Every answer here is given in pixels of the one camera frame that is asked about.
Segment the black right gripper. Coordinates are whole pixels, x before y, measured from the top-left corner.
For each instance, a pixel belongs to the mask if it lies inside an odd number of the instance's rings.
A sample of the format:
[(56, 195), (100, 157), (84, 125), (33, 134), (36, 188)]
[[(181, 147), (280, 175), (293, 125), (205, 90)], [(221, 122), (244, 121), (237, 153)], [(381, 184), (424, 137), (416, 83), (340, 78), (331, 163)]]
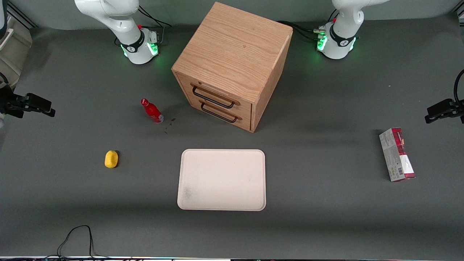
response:
[(14, 94), (10, 86), (0, 88), (0, 112), (2, 115), (11, 115), (23, 118), (24, 109), (55, 117), (55, 109), (51, 108), (51, 102), (35, 94), (21, 96)]

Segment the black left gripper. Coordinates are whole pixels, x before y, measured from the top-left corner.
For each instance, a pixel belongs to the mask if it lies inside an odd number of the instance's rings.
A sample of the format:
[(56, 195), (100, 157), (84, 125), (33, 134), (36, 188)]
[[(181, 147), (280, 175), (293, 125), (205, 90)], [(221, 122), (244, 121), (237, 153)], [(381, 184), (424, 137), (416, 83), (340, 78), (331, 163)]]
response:
[(427, 108), (427, 115), (425, 116), (426, 124), (433, 123), (438, 119), (444, 119), (448, 117), (459, 117), (461, 123), (464, 124), (464, 105), (461, 103), (455, 103), (454, 112), (454, 101), (452, 99), (444, 99)]

